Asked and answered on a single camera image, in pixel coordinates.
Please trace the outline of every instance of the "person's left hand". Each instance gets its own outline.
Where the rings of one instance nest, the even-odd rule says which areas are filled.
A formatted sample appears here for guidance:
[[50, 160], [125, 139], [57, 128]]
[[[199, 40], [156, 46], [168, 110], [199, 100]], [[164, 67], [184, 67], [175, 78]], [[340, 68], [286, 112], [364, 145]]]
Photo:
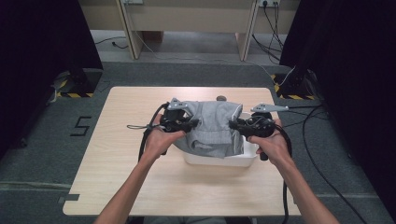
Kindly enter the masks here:
[[[158, 114], [154, 120], [155, 124], [160, 123], [161, 114]], [[153, 159], [160, 158], [163, 154], [178, 138], [186, 135], [183, 131], [175, 133], [166, 133], [161, 128], [154, 128], [148, 136], [146, 142], [145, 153], [146, 156], [150, 156]]]

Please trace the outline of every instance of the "white container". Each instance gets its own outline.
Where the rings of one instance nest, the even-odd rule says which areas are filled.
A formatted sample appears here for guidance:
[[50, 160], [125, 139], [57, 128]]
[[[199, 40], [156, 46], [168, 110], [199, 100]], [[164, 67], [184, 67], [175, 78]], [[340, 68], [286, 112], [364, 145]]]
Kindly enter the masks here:
[[249, 167], [257, 157], [257, 148], [258, 146], [256, 144], [249, 143], [244, 137], [244, 154], [241, 155], [221, 159], [215, 157], [196, 156], [183, 152], [183, 157], [184, 161], [189, 164]]

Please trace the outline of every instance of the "table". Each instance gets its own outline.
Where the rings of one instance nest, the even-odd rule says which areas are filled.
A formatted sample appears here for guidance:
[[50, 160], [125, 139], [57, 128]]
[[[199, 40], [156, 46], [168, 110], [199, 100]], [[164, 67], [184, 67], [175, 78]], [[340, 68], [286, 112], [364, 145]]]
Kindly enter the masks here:
[[[244, 105], [273, 104], [265, 88], [114, 87], [93, 131], [66, 201], [69, 216], [96, 216], [137, 163], [143, 130], [155, 110], [176, 97], [180, 101], [214, 101], [219, 95]], [[190, 165], [171, 146], [152, 166], [131, 216], [283, 216], [283, 179], [269, 161], [249, 167]], [[291, 195], [290, 215], [300, 215]]]
[[257, 0], [145, 0], [124, 5], [117, 0], [133, 59], [142, 49], [140, 31], [235, 33], [241, 61], [247, 57]]

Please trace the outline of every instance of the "black curtain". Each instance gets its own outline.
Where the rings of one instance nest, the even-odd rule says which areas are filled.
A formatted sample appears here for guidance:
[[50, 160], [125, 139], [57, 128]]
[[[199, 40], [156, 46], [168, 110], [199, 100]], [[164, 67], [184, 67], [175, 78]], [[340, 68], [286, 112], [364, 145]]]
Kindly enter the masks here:
[[396, 221], [395, 11], [393, 0], [302, 0], [280, 63], [315, 72], [335, 128]]
[[103, 69], [78, 0], [0, 1], [0, 158], [64, 71]]

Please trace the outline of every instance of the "person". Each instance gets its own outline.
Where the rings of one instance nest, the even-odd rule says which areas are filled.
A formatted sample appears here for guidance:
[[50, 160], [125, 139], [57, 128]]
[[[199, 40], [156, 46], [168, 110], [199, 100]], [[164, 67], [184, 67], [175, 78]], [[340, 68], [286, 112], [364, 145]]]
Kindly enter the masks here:
[[[154, 123], [159, 123], [160, 118], [161, 115], [158, 115]], [[281, 126], [281, 121], [277, 119], [276, 124]], [[94, 223], [124, 224], [153, 163], [178, 138], [184, 135], [185, 133], [182, 131], [165, 133], [159, 128], [153, 129], [148, 136], [145, 152], [141, 160]], [[257, 144], [259, 146], [257, 153], [265, 152], [270, 162], [280, 172], [306, 223], [338, 223], [335, 216], [316, 197], [306, 183], [288, 152], [285, 139], [278, 131], [275, 131], [273, 135], [267, 138], [250, 136], [248, 141]]]

